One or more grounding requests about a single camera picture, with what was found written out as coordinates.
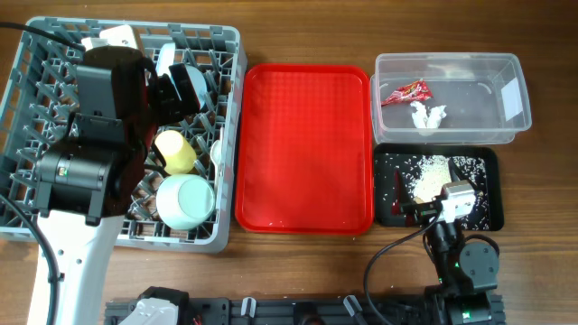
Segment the light blue small bowl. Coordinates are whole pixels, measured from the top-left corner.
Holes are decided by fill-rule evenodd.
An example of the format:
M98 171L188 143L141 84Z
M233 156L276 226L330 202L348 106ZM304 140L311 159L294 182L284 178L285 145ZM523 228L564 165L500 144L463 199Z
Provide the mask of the light blue small bowl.
M204 75L200 70L190 65L186 65L185 68L197 99L199 100L199 106L200 108L204 108L206 106L205 96L208 94L208 86Z

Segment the leftover rice and scraps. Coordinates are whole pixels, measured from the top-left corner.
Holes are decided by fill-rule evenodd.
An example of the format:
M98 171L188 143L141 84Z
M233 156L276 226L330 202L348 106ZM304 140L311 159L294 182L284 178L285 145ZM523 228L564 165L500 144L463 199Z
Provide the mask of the leftover rice and scraps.
M431 201L442 186L451 181L449 159L442 155L423 156L417 163L417 175L410 182L410 193L416 200Z

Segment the light blue plate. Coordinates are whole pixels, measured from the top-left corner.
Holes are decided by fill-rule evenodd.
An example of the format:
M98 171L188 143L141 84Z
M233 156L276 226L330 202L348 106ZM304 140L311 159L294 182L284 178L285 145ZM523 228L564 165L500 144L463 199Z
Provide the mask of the light blue plate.
M156 62L156 72L159 77L164 74L171 76L170 67L174 64L175 51L176 44L174 42L166 43L160 49Z

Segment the yellow plastic cup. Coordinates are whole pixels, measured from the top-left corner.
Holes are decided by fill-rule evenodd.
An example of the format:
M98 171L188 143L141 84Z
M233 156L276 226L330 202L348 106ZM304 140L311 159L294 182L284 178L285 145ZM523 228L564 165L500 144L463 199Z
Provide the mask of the yellow plastic cup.
M186 174L193 169L197 154L180 132L163 131L156 136L154 144L164 158L167 173Z

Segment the white napkin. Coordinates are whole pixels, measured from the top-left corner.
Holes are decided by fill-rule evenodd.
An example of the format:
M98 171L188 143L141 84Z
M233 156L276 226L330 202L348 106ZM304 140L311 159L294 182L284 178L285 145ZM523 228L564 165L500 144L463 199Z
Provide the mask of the white napkin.
M446 117L446 106L427 108L419 101L411 102L410 106L415 109L411 115L415 128L437 129Z

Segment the white plastic spoon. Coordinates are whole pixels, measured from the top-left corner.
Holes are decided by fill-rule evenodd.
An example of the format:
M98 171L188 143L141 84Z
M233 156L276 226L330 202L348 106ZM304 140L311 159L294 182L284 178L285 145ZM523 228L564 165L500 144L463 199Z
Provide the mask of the white plastic spoon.
M220 175L220 164L221 164L221 141L216 140L210 148L210 159L214 167L214 191L219 190L219 175Z

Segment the red ketchup sachet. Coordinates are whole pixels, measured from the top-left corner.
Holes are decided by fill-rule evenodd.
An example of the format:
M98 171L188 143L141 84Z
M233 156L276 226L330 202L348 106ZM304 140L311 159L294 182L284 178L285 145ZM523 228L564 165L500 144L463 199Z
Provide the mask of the red ketchup sachet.
M433 93L423 79L394 90L389 97L381 101L381 106L388 106L414 101L423 102L433 97Z

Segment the light green bowl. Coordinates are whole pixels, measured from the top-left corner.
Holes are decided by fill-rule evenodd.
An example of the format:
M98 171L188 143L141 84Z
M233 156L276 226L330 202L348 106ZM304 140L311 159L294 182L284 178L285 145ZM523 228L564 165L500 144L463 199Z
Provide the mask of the light green bowl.
M177 174L161 182L155 204L160 219L168 227L191 230L211 216L216 199L213 187L201 176Z

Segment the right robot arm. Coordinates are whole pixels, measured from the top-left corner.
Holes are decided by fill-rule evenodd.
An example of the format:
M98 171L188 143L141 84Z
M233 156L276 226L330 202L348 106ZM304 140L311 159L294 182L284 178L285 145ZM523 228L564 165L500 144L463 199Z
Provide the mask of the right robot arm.
M489 237L462 233L477 194L471 181L449 163L452 181L427 202L409 197L401 172L395 172L395 212L420 233L439 283L424 290L433 324L489 324L494 316L490 292L498 286L499 247Z

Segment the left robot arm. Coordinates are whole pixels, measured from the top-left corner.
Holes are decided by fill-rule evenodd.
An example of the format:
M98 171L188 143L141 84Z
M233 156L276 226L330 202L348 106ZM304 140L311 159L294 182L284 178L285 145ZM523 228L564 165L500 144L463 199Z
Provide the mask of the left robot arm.
M137 49L86 51L76 73L79 108L36 163L31 324L98 320L110 256L157 130L200 110L187 65L161 74Z

